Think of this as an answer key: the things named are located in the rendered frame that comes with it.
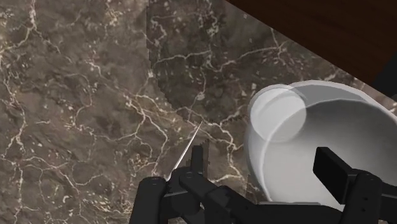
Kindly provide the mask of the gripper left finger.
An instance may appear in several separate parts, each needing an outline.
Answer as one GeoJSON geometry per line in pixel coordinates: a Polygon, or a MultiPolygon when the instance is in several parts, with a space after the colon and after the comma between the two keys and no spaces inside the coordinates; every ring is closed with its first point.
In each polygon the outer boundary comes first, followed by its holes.
{"type": "Polygon", "coordinates": [[[194,146],[190,165],[173,170],[168,181],[156,176],[140,181],[129,224],[168,224],[178,217],[187,224],[254,224],[253,203],[204,176],[205,150],[194,146]]]}

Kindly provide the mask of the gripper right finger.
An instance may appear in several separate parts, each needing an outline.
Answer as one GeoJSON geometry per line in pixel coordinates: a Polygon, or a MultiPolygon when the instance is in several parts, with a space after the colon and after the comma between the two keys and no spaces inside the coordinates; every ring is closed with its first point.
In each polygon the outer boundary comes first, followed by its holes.
{"type": "Polygon", "coordinates": [[[312,170],[344,206],[338,224],[397,224],[397,186],[352,168],[327,147],[316,148],[312,170]]]}

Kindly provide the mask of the white bowl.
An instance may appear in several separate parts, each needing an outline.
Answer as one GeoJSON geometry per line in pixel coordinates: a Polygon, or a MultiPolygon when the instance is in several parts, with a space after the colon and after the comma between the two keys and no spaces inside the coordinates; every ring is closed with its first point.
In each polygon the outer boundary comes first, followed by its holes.
{"type": "Polygon", "coordinates": [[[397,116],[356,88],[321,80],[271,85],[247,113],[247,166],[269,201],[343,210],[313,173],[318,147],[397,186],[397,116]]]}

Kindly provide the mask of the thin silver knife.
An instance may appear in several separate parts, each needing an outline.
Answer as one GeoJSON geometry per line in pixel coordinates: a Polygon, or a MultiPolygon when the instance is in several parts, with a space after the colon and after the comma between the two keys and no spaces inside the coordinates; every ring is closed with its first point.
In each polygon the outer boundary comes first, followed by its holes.
{"type": "Polygon", "coordinates": [[[186,147],[184,148],[183,152],[181,153],[180,157],[178,158],[177,162],[175,163],[174,167],[172,168],[170,174],[167,176],[167,178],[165,179],[166,181],[169,181],[171,179],[172,176],[172,172],[177,169],[183,159],[183,157],[186,155],[188,149],[190,148],[193,140],[195,139],[195,136],[197,135],[198,131],[200,130],[200,127],[202,126],[203,121],[200,122],[200,124],[198,125],[198,127],[195,129],[194,134],[192,135],[192,137],[190,138],[188,144],[186,145],[186,147]]]}

